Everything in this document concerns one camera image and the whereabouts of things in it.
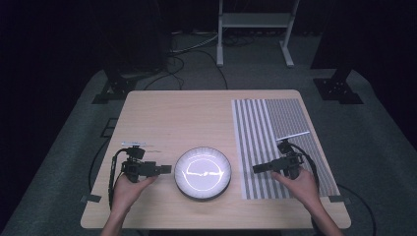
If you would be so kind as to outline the grey white striped mat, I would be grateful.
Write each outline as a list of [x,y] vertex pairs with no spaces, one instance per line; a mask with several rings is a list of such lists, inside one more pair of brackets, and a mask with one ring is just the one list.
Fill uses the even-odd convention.
[[235,99],[231,102],[235,140],[240,158],[242,198],[245,200],[289,199],[291,194],[270,177],[253,167],[282,157],[278,144],[282,138],[310,155],[317,166],[320,195],[337,196],[338,188],[316,140],[304,106],[296,98]]

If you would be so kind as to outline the person's left hand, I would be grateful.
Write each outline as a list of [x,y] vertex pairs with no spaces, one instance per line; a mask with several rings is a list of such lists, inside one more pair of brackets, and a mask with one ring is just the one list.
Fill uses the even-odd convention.
[[131,206],[140,197],[143,190],[157,179],[156,176],[148,177],[143,181],[133,183],[125,174],[116,181],[111,207],[112,215],[127,215]]

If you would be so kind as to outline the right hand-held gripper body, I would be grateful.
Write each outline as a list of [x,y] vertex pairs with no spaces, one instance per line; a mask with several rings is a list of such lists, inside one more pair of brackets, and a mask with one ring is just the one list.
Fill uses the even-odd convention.
[[271,162],[271,169],[274,172],[283,172],[290,179],[296,179],[299,176],[299,168],[304,163],[304,159],[308,157],[308,154],[297,145],[290,143],[289,140],[307,134],[308,132],[302,132],[276,140],[277,148],[282,157]]

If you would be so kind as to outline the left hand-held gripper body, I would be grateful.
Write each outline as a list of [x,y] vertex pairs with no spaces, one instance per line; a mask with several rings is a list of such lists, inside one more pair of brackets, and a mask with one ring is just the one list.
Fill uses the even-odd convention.
[[143,161],[145,150],[139,146],[125,149],[128,158],[122,163],[121,171],[132,183],[137,183],[140,176],[152,177],[160,174],[160,167],[155,161]]

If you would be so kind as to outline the white round plate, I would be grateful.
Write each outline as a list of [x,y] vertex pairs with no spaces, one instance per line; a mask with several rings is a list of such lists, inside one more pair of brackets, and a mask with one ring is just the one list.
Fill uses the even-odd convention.
[[222,195],[231,181],[228,158],[212,147],[186,151],[176,162],[174,179],[179,191],[195,201],[209,201]]

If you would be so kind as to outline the person's right hand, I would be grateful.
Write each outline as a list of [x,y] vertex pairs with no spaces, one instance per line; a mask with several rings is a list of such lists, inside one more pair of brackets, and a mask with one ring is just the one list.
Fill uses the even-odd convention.
[[294,180],[277,172],[272,172],[271,176],[284,185],[306,210],[312,210],[321,203],[314,176],[304,168],[299,168],[299,176]]

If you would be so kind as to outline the black stand base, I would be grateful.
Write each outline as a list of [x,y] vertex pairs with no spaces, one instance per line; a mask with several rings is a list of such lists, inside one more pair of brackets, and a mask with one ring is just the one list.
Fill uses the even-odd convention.
[[139,66],[106,61],[103,72],[106,83],[92,104],[106,104],[111,100],[124,100],[130,91],[136,89],[141,80],[157,75],[161,68],[141,68]]
[[347,83],[351,71],[351,65],[340,65],[330,78],[313,79],[322,100],[338,101],[340,104],[362,104],[359,94]]

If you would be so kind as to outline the white metal stand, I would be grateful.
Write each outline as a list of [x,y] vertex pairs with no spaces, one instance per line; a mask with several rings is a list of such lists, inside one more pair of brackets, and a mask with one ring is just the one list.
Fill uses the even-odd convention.
[[294,62],[288,49],[289,39],[295,23],[300,0],[293,0],[292,10],[288,13],[224,13],[223,0],[218,0],[216,65],[224,65],[223,33],[227,29],[285,29],[284,39],[279,43],[284,61],[288,68]]

